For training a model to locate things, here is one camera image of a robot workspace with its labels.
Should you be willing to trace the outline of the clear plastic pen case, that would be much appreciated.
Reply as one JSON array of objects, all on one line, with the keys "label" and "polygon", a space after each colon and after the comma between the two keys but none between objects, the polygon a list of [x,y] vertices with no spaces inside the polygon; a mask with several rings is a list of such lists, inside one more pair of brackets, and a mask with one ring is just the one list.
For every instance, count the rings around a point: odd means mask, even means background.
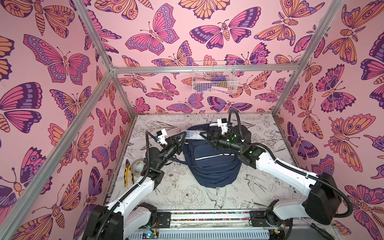
[{"label": "clear plastic pen case", "polygon": [[186,131],[186,140],[207,140],[208,133],[206,131]]}]

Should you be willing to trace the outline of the navy blue student backpack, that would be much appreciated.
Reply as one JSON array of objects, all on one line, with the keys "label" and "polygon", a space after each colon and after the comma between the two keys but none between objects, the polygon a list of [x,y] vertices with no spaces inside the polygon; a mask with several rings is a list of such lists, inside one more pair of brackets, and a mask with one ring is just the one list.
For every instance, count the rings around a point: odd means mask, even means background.
[{"label": "navy blue student backpack", "polygon": [[234,151],[217,150],[205,140],[186,140],[183,154],[185,159],[175,159],[175,162],[187,165],[198,183],[206,188],[222,188],[232,184],[242,166]]}]

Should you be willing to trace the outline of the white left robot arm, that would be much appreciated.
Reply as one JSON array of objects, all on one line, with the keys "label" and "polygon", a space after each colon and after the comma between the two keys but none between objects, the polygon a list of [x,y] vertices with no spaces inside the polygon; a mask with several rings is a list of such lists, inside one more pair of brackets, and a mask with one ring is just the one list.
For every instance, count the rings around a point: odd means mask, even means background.
[{"label": "white left robot arm", "polygon": [[89,217],[83,240],[124,240],[139,227],[147,225],[155,207],[140,202],[161,183],[164,167],[183,151],[187,133],[161,139],[146,131],[146,156],[141,176],[125,193],[106,206],[96,206]]}]

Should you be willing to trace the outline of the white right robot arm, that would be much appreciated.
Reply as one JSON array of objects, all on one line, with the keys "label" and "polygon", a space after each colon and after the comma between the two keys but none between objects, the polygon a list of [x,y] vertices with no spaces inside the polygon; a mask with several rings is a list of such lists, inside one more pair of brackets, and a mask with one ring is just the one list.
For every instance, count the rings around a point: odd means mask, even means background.
[{"label": "white right robot arm", "polygon": [[352,215],[353,204],[337,188],[329,174],[317,175],[278,159],[261,143],[248,144],[239,135],[226,136],[220,130],[201,132],[200,136],[213,148],[231,150],[238,154],[243,164],[270,174],[289,184],[302,195],[293,201],[275,200],[266,209],[270,220],[310,218],[322,225],[329,225],[334,218]]}]

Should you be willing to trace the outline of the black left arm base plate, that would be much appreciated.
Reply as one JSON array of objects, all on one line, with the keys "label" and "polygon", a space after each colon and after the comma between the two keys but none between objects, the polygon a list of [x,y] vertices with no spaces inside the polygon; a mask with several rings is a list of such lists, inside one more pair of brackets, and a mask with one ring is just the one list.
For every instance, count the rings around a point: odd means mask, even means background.
[{"label": "black left arm base plate", "polygon": [[171,212],[152,213],[149,226],[150,228],[169,229],[171,226]]}]

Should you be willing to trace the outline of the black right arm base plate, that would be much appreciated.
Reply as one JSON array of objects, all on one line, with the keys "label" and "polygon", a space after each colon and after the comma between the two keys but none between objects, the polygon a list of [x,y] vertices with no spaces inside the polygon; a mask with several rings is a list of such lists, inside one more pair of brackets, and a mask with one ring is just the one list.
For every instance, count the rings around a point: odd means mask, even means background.
[{"label": "black right arm base plate", "polygon": [[249,212],[249,225],[252,227],[270,227],[265,210],[253,210]]}]

